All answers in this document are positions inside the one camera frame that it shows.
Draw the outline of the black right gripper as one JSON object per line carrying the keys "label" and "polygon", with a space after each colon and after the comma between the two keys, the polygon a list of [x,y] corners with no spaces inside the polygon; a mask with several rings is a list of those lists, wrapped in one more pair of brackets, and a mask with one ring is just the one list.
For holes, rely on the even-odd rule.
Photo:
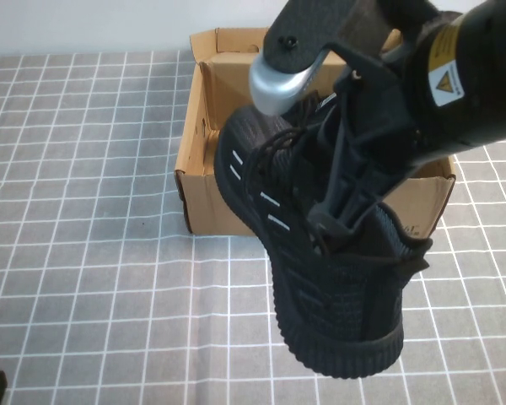
{"label": "black right gripper", "polygon": [[354,231],[423,165],[423,146],[402,61],[347,66],[336,81],[340,125],[324,199],[308,214],[316,230]]}

